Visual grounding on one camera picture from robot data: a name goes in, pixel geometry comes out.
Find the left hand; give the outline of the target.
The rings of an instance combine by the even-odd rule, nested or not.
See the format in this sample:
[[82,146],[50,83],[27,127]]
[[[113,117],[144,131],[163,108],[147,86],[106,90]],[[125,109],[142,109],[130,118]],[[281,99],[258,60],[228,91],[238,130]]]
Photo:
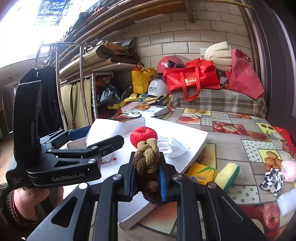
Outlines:
[[22,218],[39,221],[35,206],[49,197],[49,194],[48,188],[16,189],[13,197],[14,208]]

